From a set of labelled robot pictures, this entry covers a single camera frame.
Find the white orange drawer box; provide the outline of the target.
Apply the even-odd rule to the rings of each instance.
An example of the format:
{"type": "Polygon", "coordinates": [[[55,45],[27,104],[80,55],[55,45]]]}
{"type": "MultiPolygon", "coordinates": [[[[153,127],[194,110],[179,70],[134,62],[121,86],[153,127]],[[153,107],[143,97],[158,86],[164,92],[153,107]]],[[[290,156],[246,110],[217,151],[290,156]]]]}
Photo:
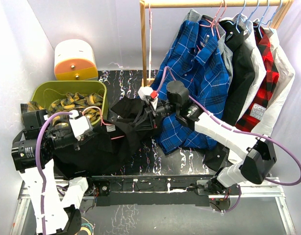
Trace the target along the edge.
{"type": "Polygon", "coordinates": [[[54,75],[57,80],[88,80],[98,77],[94,51],[80,39],[60,42],[54,49],[54,75]]]}

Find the red black plaid shirt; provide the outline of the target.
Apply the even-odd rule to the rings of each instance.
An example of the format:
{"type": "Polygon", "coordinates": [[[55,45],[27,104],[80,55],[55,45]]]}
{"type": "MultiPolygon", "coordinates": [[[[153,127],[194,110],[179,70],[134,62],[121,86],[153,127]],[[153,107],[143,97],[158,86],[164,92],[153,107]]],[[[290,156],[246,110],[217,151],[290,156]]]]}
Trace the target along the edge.
{"type": "Polygon", "coordinates": [[[271,53],[271,43],[264,29],[257,23],[253,24],[257,48],[260,51],[266,75],[246,112],[236,123],[241,131],[250,132],[264,117],[268,102],[271,99],[279,79],[279,73],[271,53]]]}

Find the yellow plaid shirt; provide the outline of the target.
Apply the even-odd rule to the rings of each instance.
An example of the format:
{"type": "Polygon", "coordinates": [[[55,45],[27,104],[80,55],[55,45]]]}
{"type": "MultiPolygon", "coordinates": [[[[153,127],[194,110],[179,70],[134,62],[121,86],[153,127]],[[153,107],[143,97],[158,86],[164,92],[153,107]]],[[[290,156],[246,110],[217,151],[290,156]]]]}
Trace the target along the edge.
{"type": "Polygon", "coordinates": [[[37,101],[30,101],[20,104],[20,107],[22,114],[45,110],[46,115],[49,117],[55,113],[77,110],[89,118],[92,125],[95,125],[101,118],[107,118],[108,111],[104,110],[106,102],[107,99],[103,97],[102,90],[100,90],[91,94],[67,92],[62,98],[55,98],[48,105],[41,105],[37,101]]]}

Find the blue plaid shirt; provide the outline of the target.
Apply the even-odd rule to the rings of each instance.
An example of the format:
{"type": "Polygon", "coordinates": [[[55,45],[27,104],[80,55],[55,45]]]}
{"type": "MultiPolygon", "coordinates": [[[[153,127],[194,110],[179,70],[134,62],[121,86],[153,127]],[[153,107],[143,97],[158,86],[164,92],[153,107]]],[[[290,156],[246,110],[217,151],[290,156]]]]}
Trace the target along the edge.
{"type": "MultiPolygon", "coordinates": [[[[154,90],[161,86],[160,99],[167,98],[166,86],[174,79],[181,81],[189,95],[215,117],[222,118],[229,75],[218,47],[217,32],[211,28],[209,20],[185,20],[180,26],[151,85],[154,90]]],[[[163,120],[162,132],[156,140],[165,154],[179,147],[211,150],[217,144],[211,137],[181,125],[175,114],[163,120]]]]}

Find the white grey hanging shirt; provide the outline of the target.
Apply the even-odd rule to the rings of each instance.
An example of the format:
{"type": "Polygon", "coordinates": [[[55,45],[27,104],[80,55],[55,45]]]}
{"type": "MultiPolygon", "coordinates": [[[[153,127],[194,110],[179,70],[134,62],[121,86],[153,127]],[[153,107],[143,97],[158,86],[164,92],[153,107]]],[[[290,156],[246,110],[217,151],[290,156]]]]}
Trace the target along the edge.
{"type": "Polygon", "coordinates": [[[264,67],[262,56],[255,42],[253,22],[248,20],[247,16],[241,14],[238,25],[241,26],[244,30],[243,45],[246,46],[248,52],[251,53],[247,56],[247,59],[251,59],[253,70],[255,72],[255,78],[249,87],[246,100],[236,122],[242,118],[243,114],[250,107],[253,99],[255,98],[260,88],[262,81],[264,80],[264,77],[266,76],[266,69],[264,67]]]}

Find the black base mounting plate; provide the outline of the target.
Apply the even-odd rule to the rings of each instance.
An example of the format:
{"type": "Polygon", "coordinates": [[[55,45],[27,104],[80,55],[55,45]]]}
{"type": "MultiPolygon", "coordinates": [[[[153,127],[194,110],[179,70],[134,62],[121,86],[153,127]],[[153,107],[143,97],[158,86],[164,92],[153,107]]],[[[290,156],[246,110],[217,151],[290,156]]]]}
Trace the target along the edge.
{"type": "Polygon", "coordinates": [[[215,189],[209,175],[119,175],[89,177],[84,200],[98,207],[113,205],[196,205],[208,207],[213,199],[232,199],[236,185],[215,189]]]}

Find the pink hanger holding blue shirt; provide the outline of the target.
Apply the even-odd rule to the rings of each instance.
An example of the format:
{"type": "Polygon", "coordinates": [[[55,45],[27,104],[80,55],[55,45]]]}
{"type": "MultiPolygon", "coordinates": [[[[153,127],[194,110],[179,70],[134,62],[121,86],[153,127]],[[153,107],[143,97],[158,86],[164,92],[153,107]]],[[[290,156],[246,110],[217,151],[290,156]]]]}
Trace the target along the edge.
{"type": "Polygon", "coordinates": [[[219,7],[217,13],[215,14],[214,18],[211,21],[208,20],[208,19],[205,19],[209,23],[209,25],[199,24],[199,26],[206,27],[206,28],[211,28],[211,32],[212,32],[213,37],[215,35],[215,33],[214,33],[214,28],[215,28],[217,38],[219,39],[220,34],[219,34],[219,30],[218,30],[218,23],[219,23],[220,19],[222,18],[223,14],[225,13],[226,9],[227,9],[227,3],[226,3],[225,0],[222,0],[221,4],[220,4],[220,7],[219,7]],[[217,18],[223,5],[224,5],[224,10],[223,10],[222,14],[220,15],[220,17],[217,18]]]}

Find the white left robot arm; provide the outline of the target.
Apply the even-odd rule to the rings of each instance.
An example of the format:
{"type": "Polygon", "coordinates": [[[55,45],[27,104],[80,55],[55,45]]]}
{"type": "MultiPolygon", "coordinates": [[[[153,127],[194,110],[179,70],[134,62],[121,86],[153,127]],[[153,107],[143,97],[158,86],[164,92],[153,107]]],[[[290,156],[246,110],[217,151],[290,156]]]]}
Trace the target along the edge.
{"type": "Polygon", "coordinates": [[[72,178],[60,198],[53,153],[67,146],[78,150],[92,132],[90,120],[77,110],[48,116],[45,109],[24,113],[22,118],[25,127],[12,141],[11,156],[27,186],[36,217],[36,233],[75,235],[81,229],[82,198],[94,192],[95,183],[86,177],[72,178]]]}

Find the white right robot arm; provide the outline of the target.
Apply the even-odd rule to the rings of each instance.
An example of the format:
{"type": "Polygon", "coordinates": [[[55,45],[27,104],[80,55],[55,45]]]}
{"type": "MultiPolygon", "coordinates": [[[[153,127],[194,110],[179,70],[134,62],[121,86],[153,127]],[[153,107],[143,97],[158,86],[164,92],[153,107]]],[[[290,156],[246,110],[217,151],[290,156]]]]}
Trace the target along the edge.
{"type": "Polygon", "coordinates": [[[210,181],[200,186],[204,190],[224,194],[229,187],[241,182],[259,185],[276,163],[274,148],[265,136],[239,134],[237,129],[195,103],[180,81],[168,83],[167,101],[160,101],[158,93],[151,87],[141,87],[138,95],[142,109],[134,121],[136,131],[158,130],[162,120],[174,113],[182,126],[211,137],[241,159],[238,163],[220,168],[210,181]]]}

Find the wooden clothes rack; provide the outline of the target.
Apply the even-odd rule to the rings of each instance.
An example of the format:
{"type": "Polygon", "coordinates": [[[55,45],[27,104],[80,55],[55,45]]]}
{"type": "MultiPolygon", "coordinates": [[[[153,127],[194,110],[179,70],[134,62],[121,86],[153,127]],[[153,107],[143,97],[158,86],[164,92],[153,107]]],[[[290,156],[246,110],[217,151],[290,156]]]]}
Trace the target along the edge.
{"type": "Polygon", "coordinates": [[[149,86],[153,78],[148,75],[151,71],[151,52],[147,52],[146,42],[146,10],[156,8],[194,8],[194,7],[251,7],[251,6],[278,6],[276,14],[272,16],[271,27],[278,29],[293,0],[141,0],[140,1],[140,26],[142,46],[142,83],[143,87],[149,86]]]}

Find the green plastic basket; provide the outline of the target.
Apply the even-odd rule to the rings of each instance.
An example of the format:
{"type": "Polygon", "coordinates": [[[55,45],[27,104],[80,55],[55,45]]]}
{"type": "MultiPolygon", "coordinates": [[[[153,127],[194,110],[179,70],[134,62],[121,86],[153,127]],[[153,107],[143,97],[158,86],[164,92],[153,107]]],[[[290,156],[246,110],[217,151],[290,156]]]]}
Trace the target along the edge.
{"type": "MultiPolygon", "coordinates": [[[[31,101],[37,101],[41,105],[48,105],[55,98],[62,98],[67,92],[91,94],[102,90],[103,97],[107,99],[107,88],[99,81],[50,81],[40,85],[31,101]]],[[[108,111],[108,100],[106,102],[106,108],[108,111]]]]}

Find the black hanging shirt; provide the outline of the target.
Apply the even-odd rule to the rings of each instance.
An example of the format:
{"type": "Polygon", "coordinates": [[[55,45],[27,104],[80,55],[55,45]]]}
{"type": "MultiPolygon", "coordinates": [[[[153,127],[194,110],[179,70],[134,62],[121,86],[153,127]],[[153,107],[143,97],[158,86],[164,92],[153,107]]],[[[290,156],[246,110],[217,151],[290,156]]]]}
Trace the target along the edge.
{"type": "Polygon", "coordinates": [[[220,21],[225,30],[225,45],[232,51],[232,81],[224,107],[222,121],[235,126],[246,102],[249,88],[255,79],[255,71],[251,61],[251,49],[245,44],[246,36],[241,26],[236,26],[231,20],[220,21]]]}

